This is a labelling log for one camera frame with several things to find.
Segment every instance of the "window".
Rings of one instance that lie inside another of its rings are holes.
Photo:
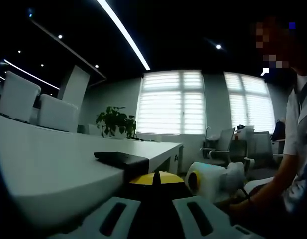
[[[204,85],[200,71],[144,75],[137,109],[137,132],[205,134]]]
[[[224,75],[229,92],[232,127],[253,125],[255,131],[273,133],[274,111],[264,80],[227,72]]]

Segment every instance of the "person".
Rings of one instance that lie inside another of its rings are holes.
[[[230,204],[227,212],[236,223],[266,237],[298,235],[304,233],[307,215],[307,120],[299,122],[307,114],[307,57],[274,18],[258,23],[256,35],[257,48],[291,67],[297,79],[288,98],[284,156],[275,177],[250,200]]]

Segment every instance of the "potted plant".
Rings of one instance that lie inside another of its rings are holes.
[[[134,116],[127,116],[119,112],[120,109],[124,108],[108,106],[105,112],[101,112],[97,116],[96,125],[98,128],[100,126],[102,127],[102,137],[104,137],[103,132],[106,135],[115,136],[117,128],[121,134],[126,133],[127,138],[134,137],[136,121],[134,120]]]

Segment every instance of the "black ceiling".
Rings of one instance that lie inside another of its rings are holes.
[[[262,57],[251,35],[252,23],[263,14],[241,14],[197,4],[192,1],[107,0],[119,17],[151,71],[202,69],[203,72],[239,72],[259,76]],[[91,74],[90,84],[103,78],[67,49],[35,26],[28,17],[45,27],[98,70],[108,81],[139,77],[146,72],[132,48],[96,0],[49,0],[5,2],[0,7],[0,62],[11,63],[57,87],[74,64]],[[307,26],[306,19],[295,21],[296,31]],[[307,35],[302,36],[307,42]],[[223,49],[217,50],[216,44]],[[0,75],[9,66],[0,65]],[[266,74],[276,82],[288,72]],[[57,92],[37,82],[43,92]]]

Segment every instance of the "mesh chair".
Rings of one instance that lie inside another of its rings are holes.
[[[278,164],[273,159],[269,132],[250,132],[246,135],[246,140],[245,172],[248,180],[273,177],[277,172]]]
[[[209,152],[210,159],[206,159],[206,163],[226,167],[230,162],[229,148],[235,128],[223,130],[218,140],[216,148],[201,148]]]

